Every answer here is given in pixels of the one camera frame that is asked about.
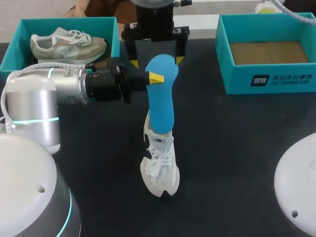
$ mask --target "black mount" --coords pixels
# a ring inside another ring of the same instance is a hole
[[[182,0],[178,2],[180,6],[192,4],[192,0]],[[138,55],[136,40],[151,39],[157,41],[176,41],[176,63],[178,64],[185,56],[186,43],[190,35],[189,27],[174,27],[173,8],[175,3],[171,3],[161,8],[145,8],[136,5],[137,23],[124,26],[121,34],[129,60],[138,66]]]
[[[139,78],[130,78],[124,64],[119,58],[111,58],[106,68],[96,69],[93,64],[88,67],[92,70],[85,78],[86,93],[95,100],[123,100],[131,103],[132,91],[146,91],[149,79],[146,75]]]

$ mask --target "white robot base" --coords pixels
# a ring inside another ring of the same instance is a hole
[[[78,205],[45,148],[0,134],[0,164],[0,237],[80,236]]]
[[[275,192],[286,217],[302,232],[316,237],[316,133],[290,147],[275,173]]]

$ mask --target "cardboard insert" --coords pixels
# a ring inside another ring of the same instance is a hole
[[[235,65],[308,63],[297,41],[230,43]]]

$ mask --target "screw hole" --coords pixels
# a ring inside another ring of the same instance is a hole
[[[297,211],[292,211],[292,216],[293,216],[293,218],[296,218],[298,216],[298,212]]]
[[[37,185],[36,186],[36,191],[38,192],[38,193],[45,193],[45,188],[44,188],[44,186],[43,185]]]

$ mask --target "white sneaker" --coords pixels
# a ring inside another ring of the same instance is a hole
[[[148,190],[155,196],[172,196],[180,182],[176,164],[172,131],[167,136],[155,134],[149,129],[149,114],[144,125],[146,154],[140,164],[140,171]]]
[[[80,31],[58,28],[50,36],[31,36],[31,50],[39,63],[88,64],[102,56],[106,49],[103,38]]]

